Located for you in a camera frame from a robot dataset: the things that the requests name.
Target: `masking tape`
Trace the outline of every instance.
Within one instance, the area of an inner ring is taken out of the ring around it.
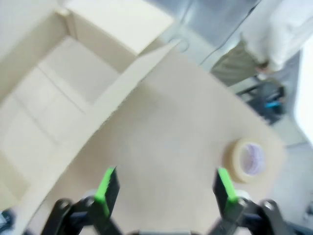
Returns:
[[[224,166],[234,181],[251,182],[265,169],[262,146],[252,139],[235,141],[226,151]]]

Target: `hand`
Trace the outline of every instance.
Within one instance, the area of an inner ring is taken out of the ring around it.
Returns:
[[[264,68],[256,67],[255,70],[258,73],[263,73],[263,74],[273,74],[273,73],[275,73],[274,71],[270,70],[268,67],[264,67]]]

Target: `wire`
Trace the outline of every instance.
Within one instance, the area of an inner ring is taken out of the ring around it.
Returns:
[[[262,0],[260,0],[253,8],[250,9],[250,11],[248,12],[248,14],[240,21],[240,23],[237,25],[237,27],[230,33],[230,35],[224,40],[224,42],[218,47],[216,48],[214,51],[212,51],[211,53],[209,53],[202,61],[199,65],[202,65],[212,54],[214,54],[216,51],[218,51],[219,49],[221,49],[226,43],[227,41],[230,39],[231,36],[233,36],[233,34],[237,31],[237,29],[243,24],[243,22],[248,18],[248,16],[251,14],[251,12],[257,7],[257,5],[259,5],[259,3]]]

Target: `khaki pants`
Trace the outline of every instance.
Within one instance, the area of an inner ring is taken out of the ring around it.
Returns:
[[[240,41],[232,50],[223,55],[213,66],[211,73],[225,85],[231,86],[256,74],[259,64],[246,52],[245,43]]]

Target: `white sweater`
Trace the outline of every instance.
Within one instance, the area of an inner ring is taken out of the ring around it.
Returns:
[[[246,50],[279,71],[313,34],[313,0],[262,0],[242,26]]]

